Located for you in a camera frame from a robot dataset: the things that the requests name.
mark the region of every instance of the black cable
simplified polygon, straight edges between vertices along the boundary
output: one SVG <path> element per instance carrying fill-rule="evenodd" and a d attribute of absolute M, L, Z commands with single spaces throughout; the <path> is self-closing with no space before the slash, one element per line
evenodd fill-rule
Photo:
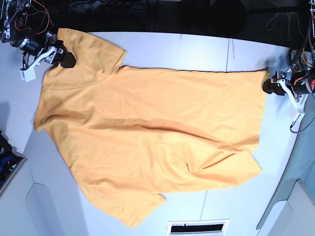
<path fill-rule="evenodd" d="M 41 0 L 41 2 L 43 3 L 43 6 L 44 6 L 44 8 L 45 8 L 45 9 L 44 9 L 45 15 L 44 15 L 44 18 L 43 18 L 43 20 L 41 21 L 41 24 L 40 24 L 40 26 L 38 27 L 38 30 L 36 31 L 36 33 L 39 32 L 39 29 L 40 29 L 40 27 L 43 25 L 44 20 L 45 20 L 45 18 L 46 18 L 46 5 L 45 5 L 45 3 L 44 3 L 43 0 Z"/>
<path fill-rule="evenodd" d="M 300 58 L 300 56 L 302 55 L 302 51 L 303 51 L 303 48 L 306 47 L 307 45 L 307 42 L 308 42 L 308 39 L 309 39 L 309 30 L 310 30 L 310 27 L 312 25 L 312 17 L 310 18 L 310 21 L 309 21 L 309 28 L 305 34 L 305 37 L 304 37 L 304 40 L 303 40 L 303 43 L 300 47 L 300 49 L 297 51 L 297 53 L 295 54 L 294 58 L 292 59 L 292 63 L 295 64 L 297 62 L 297 60 Z"/>
<path fill-rule="evenodd" d="M 293 133 L 293 134 L 299 134 L 299 133 L 303 132 L 304 130 L 306 130 L 307 127 L 309 127 L 309 126 L 311 125 L 311 123 L 312 123 L 314 120 L 315 120 L 315 117 L 313 117 L 313 119 L 311 120 L 311 122 L 310 122 L 307 126 L 305 126 L 303 129 L 301 129 L 301 130 L 299 130 L 299 131 L 293 131 L 293 130 L 292 130 L 292 127 L 293 127 L 294 124 L 295 124 L 295 122 L 294 122 L 294 123 L 290 126 L 290 131 L 291 131 L 291 133 Z"/>

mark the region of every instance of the cable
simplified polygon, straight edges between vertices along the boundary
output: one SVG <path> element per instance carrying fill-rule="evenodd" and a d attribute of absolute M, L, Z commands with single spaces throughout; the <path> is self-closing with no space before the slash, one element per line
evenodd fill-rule
<path fill-rule="evenodd" d="M 46 11 L 40 11 L 40 10 L 38 10 L 36 7 L 34 7 L 33 5 L 31 5 L 31 7 L 36 11 L 35 13 L 33 13 L 33 14 L 29 14 L 29 16 L 32 16 L 32 15 L 35 15 L 35 14 L 37 14 L 37 13 L 46 13 Z"/>
<path fill-rule="evenodd" d="M 306 65 L 309 69 L 314 69 L 313 65 L 307 62 L 308 59 L 305 58 L 305 54 L 306 54 L 306 53 L 305 53 L 304 48 L 303 48 L 302 54 L 301 54 L 302 63 L 303 63 L 304 65 Z"/>
<path fill-rule="evenodd" d="M 79 4 L 79 3 L 89 3 L 91 0 L 87 0 L 87 1 L 76 1 L 76 2 L 73 2 L 71 3 L 70 7 L 72 9 L 76 9 L 76 7 L 73 7 L 73 5 L 76 5 L 76 4 Z"/>
<path fill-rule="evenodd" d="M 300 34 L 302 35 L 302 37 L 304 37 L 301 28 L 300 28 L 300 21 L 299 21 L 299 17 L 295 12 L 290 12 L 290 13 L 286 13 L 287 14 L 287 21 L 288 21 L 288 30 L 287 30 L 287 38 L 289 41 L 291 41 L 291 30 L 290 30 L 290 24 L 291 24 L 291 14 L 294 14 L 296 16 L 297 19 L 297 26 L 299 28 Z"/>
<path fill-rule="evenodd" d="M 309 27 L 311 27 L 312 25 L 312 17 L 310 17 L 310 20 L 309 20 Z M 303 39 L 303 43 L 301 44 L 299 50 L 297 51 L 297 54 L 295 54 L 294 58 L 291 60 L 291 63 L 292 64 L 295 64 L 299 58 L 301 57 L 301 53 L 303 51 L 303 49 L 307 46 L 307 41 L 308 41 L 308 30 L 305 32 L 305 36 L 304 36 L 304 39 Z"/>
<path fill-rule="evenodd" d="M 268 3 L 271 3 L 271 4 L 273 4 L 273 5 L 277 6 L 277 7 L 280 7 L 280 5 L 275 3 L 275 2 L 272 2 L 272 1 L 269 1 L 269 0 L 264 0 L 264 1 L 266 1 Z M 304 37 L 304 34 L 302 33 L 301 28 L 300 28 L 300 21 L 299 21 L 298 15 L 295 12 L 290 12 L 290 13 L 287 12 L 286 14 L 287 14 L 287 21 L 288 21 L 287 39 L 289 41 L 291 41 L 291 29 L 290 29 L 291 14 L 294 14 L 296 16 L 297 26 L 299 28 L 300 34 L 302 35 L 302 37 Z M 271 18 L 270 21 L 268 21 L 268 23 L 265 26 L 265 29 L 266 29 L 267 32 L 270 32 L 270 31 L 272 31 L 274 29 L 279 16 L 280 16 L 280 13 L 278 12 L 273 18 Z"/>
<path fill-rule="evenodd" d="M 311 82 L 311 90 L 313 91 L 314 88 L 315 88 L 315 80 L 312 80 L 312 82 Z"/>
<path fill-rule="evenodd" d="M 299 133 L 303 132 L 304 130 L 307 129 L 307 127 L 309 127 L 309 126 L 311 125 L 311 123 L 312 123 L 314 120 L 315 120 L 315 116 L 313 117 L 313 119 L 311 120 L 311 122 L 310 122 L 307 126 L 305 126 L 303 129 L 301 129 L 301 130 L 299 130 L 299 131 L 293 131 L 293 130 L 292 130 L 292 127 L 294 126 L 294 124 L 295 124 L 295 122 L 296 122 L 296 121 L 294 121 L 294 122 L 292 123 L 292 125 L 290 126 L 290 131 L 291 131 L 291 133 L 293 133 L 293 134 L 299 134 Z"/>
<path fill-rule="evenodd" d="M 45 9 L 45 16 L 44 16 L 44 19 L 43 19 L 42 23 L 44 22 L 45 17 L 46 17 L 46 13 L 47 13 L 47 25 L 46 25 L 46 28 L 45 28 L 43 31 L 41 31 L 41 32 L 35 33 L 35 34 L 41 34 L 41 33 L 44 33 L 44 32 L 47 30 L 48 26 L 49 26 L 50 15 L 49 15 L 49 12 L 48 12 L 47 8 L 45 7 L 45 3 L 44 3 L 44 2 L 43 2 L 43 4 L 44 4 L 44 5 L 43 5 L 43 4 L 39 3 L 39 2 L 36 1 L 36 0 L 32 0 L 32 1 L 36 2 L 38 5 L 40 5 L 41 7 L 43 7 L 43 8 Z"/>
<path fill-rule="evenodd" d="M 296 80 L 294 81 L 294 85 L 296 85 L 296 83 L 297 83 L 298 81 L 302 80 L 302 79 L 303 79 L 303 77 L 296 79 Z"/>
<path fill-rule="evenodd" d="M 26 25 L 25 25 L 25 23 L 24 23 L 24 21 L 23 21 L 22 18 L 20 18 L 20 20 L 21 20 L 21 22 L 22 22 L 22 24 L 23 24 L 23 29 L 19 29 L 19 28 L 16 26 L 16 18 L 15 18 L 15 20 L 14 20 L 14 28 L 15 28 L 17 31 L 25 31 L 25 30 L 26 30 Z"/>

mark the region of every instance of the black equipment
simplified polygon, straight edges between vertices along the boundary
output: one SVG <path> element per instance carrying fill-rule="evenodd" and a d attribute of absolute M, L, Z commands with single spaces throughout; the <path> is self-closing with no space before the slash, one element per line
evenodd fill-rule
<path fill-rule="evenodd" d="M 0 131 L 0 187 L 21 159 L 12 152 L 12 146 L 1 135 Z"/>
<path fill-rule="evenodd" d="M 48 30 L 52 21 L 43 1 L 41 4 L 37 0 L 0 0 L 0 7 L 0 40 L 24 51 L 23 68 L 20 70 L 23 80 L 35 79 L 34 67 L 43 60 L 49 64 L 60 63 L 64 68 L 75 66 L 73 54 L 66 50 L 62 41 L 54 41 Z M 28 21 L 39 13 L 43 15 L 43 20 L 38 30 L 34 30 Z M 34 57 L 31 65 L 29 56 Z"/>
<path fill-rule="evenodd" d="M 277 79 L 280 79 L 281 77 L 285 78 L 286 74 L 284 72 L 277 71 L 271 79 L 264 82 L 262 89 L 269 94 L 274 92 L 276 95 L 284 96 L 286 92 L 281 85 L 277 83 Z M 314 93 L 315 70 L 311 69 L 293 73 L 290 80 L 286 80 L 286 86 L 295 98 L 302 94 Z"/>

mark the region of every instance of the red wire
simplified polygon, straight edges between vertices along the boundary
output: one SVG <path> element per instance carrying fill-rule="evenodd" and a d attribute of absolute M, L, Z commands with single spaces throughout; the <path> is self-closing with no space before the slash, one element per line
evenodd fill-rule
<path fill-rule="evenodd" d="M 36 1 L 36 0 L 32 0 L 32 1 L 36 2 L 38 5 L 40 5 L 41 7 L 43 7 L 43 8 L 45 9 L 46 14 L 47 14 L 47 17 L 48 17 L 46 28 L 45 28 L 42 32 L 35 33 L 35 34 L 41 34 L 41 33 L 44 33 L 44 32 L 47 30 L 48 26 L 49 26 L 50 15 L 49 15 L 49 13 L 48 13 L 48 10 L 44 7 L 44 5 L 42 5 L 41 3 L 39 3 L 39 2 Z"/>
<path fill-rule="evenodd" d="M 315 79 L 314 79 L 314 80 L 312 80 L 312 82 L 311 82 L 311 90 L 313 91 L 313 90 L 314 90 L 314 88 L 315 88 Z"/>
<path fill-rule="evenodd" d="M 302 55 L 301 55 L 301 57 L 302 57 L 302 63 L 303 63 L 304 65 L 306 65 L 308 68 L 314 69 L 313 65 L 310 64 L 310 63 L 308 63 L 308 62 L 307 62 L 307 59 L 305 59 L 304 56 L 307 57 L 307 55 L 306 55 L 306 53 L 304 52 L 304 49 L 303 49 L 303 52 L 302 52 Z"/>
<path fill-rule="evenodd" d="M 296 83 L 297 83 L 298 81 L 302 80 L 302 79 L 303 79 L 303 77 L 296 79 L 296 80 L 294 81 L 294 85 L 296 85 Z"/>
<path fill-rule="evenodd" d="M 22 23 L 23 23 L 23 26 L 24 26 L 24 30 L 26 30 L 26 25 L 25 25 L 25 23 L 24 23 L 24 20 L 23 20 L 23 18 L 21 17 L 20 19 L 21 19 L 21 21 L 22 21 Z"/>
<path fill-rule="evenodd" d="M 15 20 L 14 20 L 14 27 L 15 27 L 15 29 L 17 30 L 17 31 L 24 31 L 24 30 L 26 30 L 26 26 L 25 26 L 25 24 L 24 24 L 24 29 L 19 29 L 19 28 L 17 28 L 17 26 L 16 26 L 16 18 L 15 18 Z"/>

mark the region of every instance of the t-shirt sleeve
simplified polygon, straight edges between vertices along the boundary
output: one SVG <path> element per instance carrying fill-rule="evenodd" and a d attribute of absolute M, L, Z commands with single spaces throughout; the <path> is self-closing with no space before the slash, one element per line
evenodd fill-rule
<path fill-rule="evenodd" d="M 94 206 L 132 228 L 137 227 L 153 210 L 166 202 L 160 194 L 123 190 L 112 192 L 101 185 L 86 187 L 81 181 L 76 181 Z"/>
<path fill-rule="evenodd" d="M 73 53 L 77 63 L 67 69 L 59 64 L 48 71 L 43 86 L 49 89 L 74 89 L 100 82 L 117 72 L 126 55 L 106 40 L 73 29 L 59 29 L 58 40 Z"/>

